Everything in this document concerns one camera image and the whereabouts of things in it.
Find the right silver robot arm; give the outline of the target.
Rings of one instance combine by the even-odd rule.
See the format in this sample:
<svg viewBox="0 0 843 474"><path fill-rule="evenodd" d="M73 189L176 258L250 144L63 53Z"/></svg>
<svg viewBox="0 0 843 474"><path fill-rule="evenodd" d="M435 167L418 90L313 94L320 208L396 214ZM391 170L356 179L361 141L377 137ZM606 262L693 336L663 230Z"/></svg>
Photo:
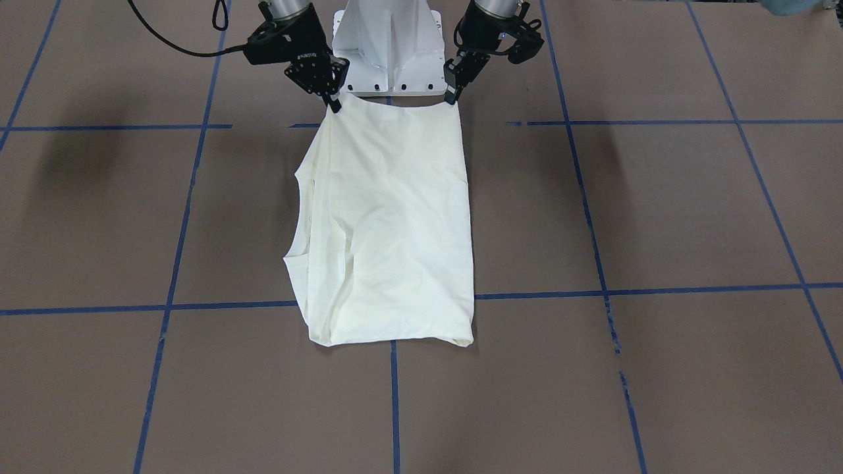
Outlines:
<svg viewBox="0 0 843 474"><path fill-rule="evenodd" d="M262 1L264 21L247 39L244 56L251 65L286 63L284 74L307 93L316 94L331 112L341 109L339 93L349 60L334 55L311 1Z"/></svg>

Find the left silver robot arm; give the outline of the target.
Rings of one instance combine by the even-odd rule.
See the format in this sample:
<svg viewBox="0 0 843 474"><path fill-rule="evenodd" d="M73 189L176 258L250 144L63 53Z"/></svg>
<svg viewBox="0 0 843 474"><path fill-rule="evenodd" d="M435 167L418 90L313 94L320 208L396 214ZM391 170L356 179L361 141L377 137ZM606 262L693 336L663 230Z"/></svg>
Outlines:
<svg viewBox="0 0 843 474"><path fill-rule="evenodd" d="M491 56L506 56L512 64L535 57L544 45L540 20L524 21L530 4L517 13L518 1L470 1L452 34L456 55L445 62L445 102L454 105Z"/></svg>

